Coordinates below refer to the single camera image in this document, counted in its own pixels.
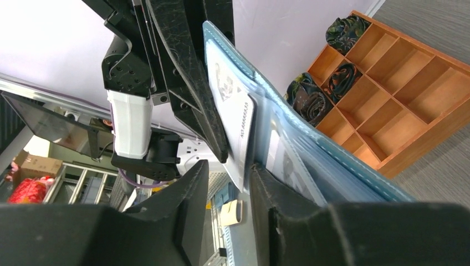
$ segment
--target red plastic bag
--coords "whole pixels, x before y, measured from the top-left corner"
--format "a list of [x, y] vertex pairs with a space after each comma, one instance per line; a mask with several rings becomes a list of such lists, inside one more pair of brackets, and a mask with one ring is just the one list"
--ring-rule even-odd
[[13, 191], [8, 203], [42, 203], [46, 193], [44, 182], [27, 178]]

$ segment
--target purple cable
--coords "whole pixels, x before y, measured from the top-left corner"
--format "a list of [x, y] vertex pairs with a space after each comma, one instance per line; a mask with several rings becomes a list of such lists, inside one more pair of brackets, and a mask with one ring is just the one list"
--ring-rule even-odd
[[[110, 112], [111, 112], [111, 123], [113, 124], [114, 126], [114, 114], [113, 114], [113, 106], [111, 104], [109, 104], [109, 109], [110, 109]], [[119, 174], [121, 174], [121, 176], [124, 178], [125, 181], [127, 181], [127, 183], [135, 186], [135, 187], [140, 187], [140, 188], [155, 188], [155, 187], [161, 187], [165, 184], [167, 184], [168, 182], [158, 182], [158, 183], [154, 183], [152, 185], [143, 185], [143, 184], [139, 184], [137, 182], [134, 182], [132, 179], [130, 179], [127, 175], [126, 175], [126, 172], [124, 172], [124, 170], [118, 168], [117, 171], [119, 172]]]

